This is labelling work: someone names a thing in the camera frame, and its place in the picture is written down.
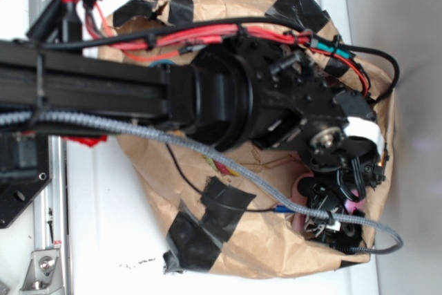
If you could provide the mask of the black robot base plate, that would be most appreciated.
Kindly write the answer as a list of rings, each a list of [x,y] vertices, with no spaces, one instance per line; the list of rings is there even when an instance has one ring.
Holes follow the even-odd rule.
[[[1,228],[11,226],[50,180],[48,137],[2,134]]]

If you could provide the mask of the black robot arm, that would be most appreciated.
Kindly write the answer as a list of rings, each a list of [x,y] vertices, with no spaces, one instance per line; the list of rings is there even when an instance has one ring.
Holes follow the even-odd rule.
[[[358,202],[385,179],[383,136],[359,92],[313,69],[302,48],[255,37],[149,67],[2,41],[1,183],[42,187],[49,135],[127,134],[223,163],[244,142],[295,151],[323,191]]]

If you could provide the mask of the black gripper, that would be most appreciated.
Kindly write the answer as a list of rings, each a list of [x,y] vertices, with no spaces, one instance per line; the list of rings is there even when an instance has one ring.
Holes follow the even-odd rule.
[[[306,87],[296,103],[296,149],[313,173],[298,183],[307,207],[364,216],[367,188],[384,181],[388,159],[376,113],[359,92],[345,88]]]

